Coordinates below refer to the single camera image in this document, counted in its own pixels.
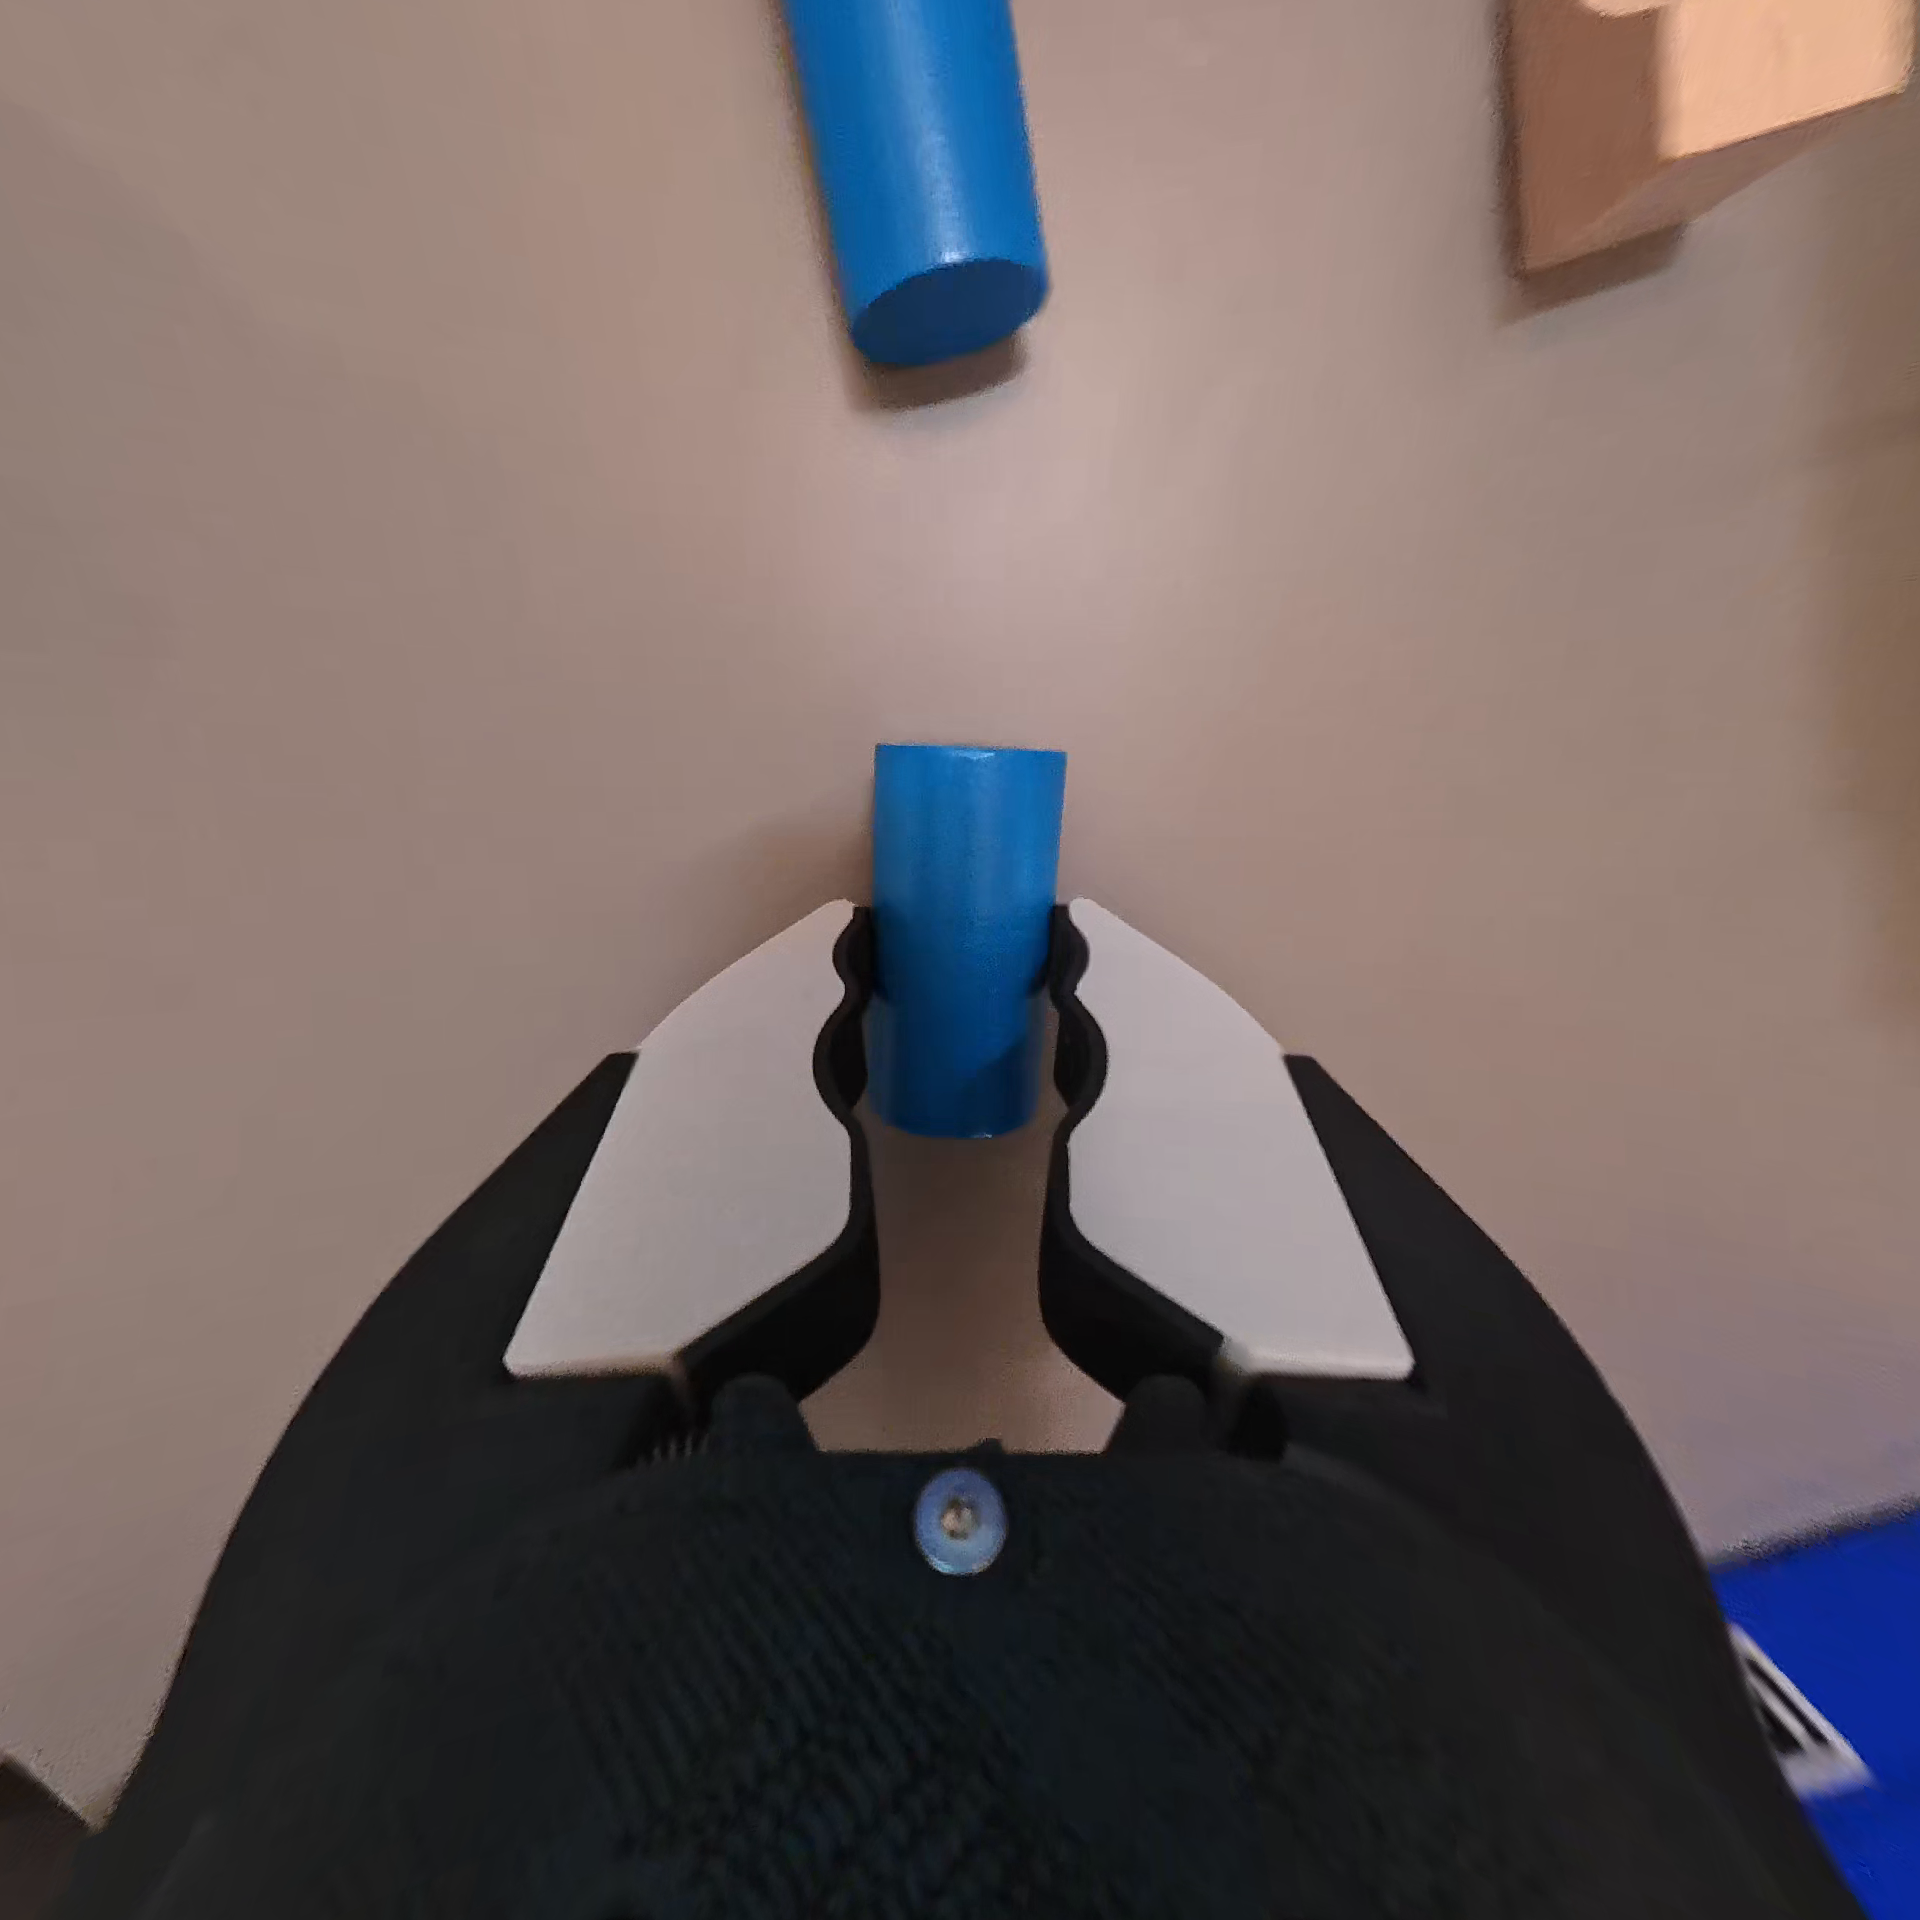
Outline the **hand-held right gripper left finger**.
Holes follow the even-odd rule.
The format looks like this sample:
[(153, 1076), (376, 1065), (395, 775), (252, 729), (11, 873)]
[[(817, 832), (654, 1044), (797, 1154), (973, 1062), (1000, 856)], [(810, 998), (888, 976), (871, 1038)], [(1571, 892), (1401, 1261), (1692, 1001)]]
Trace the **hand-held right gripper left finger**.
[(874, 920), (828, 900), (689, 994), (624, 1089), (508, 1338), (520, 1380), (759, 1374), (796, 1399), (876, 1330), (860, 1102)]

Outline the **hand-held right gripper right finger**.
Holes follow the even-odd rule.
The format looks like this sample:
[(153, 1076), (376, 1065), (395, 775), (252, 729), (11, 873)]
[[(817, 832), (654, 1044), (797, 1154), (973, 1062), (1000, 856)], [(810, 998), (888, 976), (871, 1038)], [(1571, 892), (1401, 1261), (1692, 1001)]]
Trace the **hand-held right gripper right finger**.
[(1283, 1044), (1092, 897), (1052, 913), (1045, 1326), (1117, 1399), (1401, 1388), (1419, 1362)]

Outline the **blue wooden cylinder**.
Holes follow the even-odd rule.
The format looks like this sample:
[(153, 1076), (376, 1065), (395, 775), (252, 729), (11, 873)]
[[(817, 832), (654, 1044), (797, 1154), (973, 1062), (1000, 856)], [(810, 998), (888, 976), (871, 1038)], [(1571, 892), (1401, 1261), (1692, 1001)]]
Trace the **blue wooden cylinder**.
[(883, 742), (874, 755), (871, 1098), (916, 1137), (1032, 1121), (1070, 756)]
[(1050, 263), (1009, 2), (781, 2), (832, 278), (876, 368), (1009, 341)]

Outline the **blue plastic bin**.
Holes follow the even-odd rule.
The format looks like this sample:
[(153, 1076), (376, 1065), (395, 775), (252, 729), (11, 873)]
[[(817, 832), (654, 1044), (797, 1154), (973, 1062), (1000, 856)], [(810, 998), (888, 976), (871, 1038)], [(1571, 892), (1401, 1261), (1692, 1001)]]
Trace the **blue plastic bin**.
[(1873, 1773), (1801, 1801), (1869, 1915), (1918, 1915), (1918, 1514), (1714, 1569), (1719, 1611), (1789, 1672)]

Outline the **long natural wooden block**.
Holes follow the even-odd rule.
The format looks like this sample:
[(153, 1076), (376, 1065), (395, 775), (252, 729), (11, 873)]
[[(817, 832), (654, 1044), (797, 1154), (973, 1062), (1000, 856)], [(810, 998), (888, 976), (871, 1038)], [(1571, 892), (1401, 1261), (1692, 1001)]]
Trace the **long natural wooden block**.
[(1918, 2), (1503, 2), (1525, 278), (1688, 226), (1892, 103)]

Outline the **white bin label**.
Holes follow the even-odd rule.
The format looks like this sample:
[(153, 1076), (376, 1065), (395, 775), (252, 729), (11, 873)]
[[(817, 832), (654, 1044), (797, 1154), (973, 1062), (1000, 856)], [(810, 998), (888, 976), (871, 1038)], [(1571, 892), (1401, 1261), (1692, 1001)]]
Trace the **white bin label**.
[(1869, 1767), (1839, 1726), (1789, 1681), (1789, 1672), (1736, 1620), (1726, 1637), (1746, 1699), (1765, 1741), (1797, 1801), (1827, 1801), (1873, 1784)]

